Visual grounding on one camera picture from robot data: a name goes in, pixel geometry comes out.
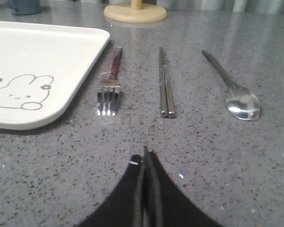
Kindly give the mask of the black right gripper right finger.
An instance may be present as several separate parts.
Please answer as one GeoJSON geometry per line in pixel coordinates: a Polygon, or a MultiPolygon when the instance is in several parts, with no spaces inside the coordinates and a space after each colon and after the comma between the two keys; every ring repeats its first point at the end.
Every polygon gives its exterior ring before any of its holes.
{"type": "Polygon", "coordinates": [[[154,152],[144,148],[144,204],[148,227],[219,227],[173,183],[154,152]]]}

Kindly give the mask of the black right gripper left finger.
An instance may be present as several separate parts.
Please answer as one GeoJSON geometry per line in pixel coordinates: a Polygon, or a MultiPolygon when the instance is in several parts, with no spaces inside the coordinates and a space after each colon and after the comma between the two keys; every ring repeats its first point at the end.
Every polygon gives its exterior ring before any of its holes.
{"type": "Polygon", "coordinates": [[[106,200],[80,227],[142,227],[144,164],[131,156],[127,169],[106,200]]]}

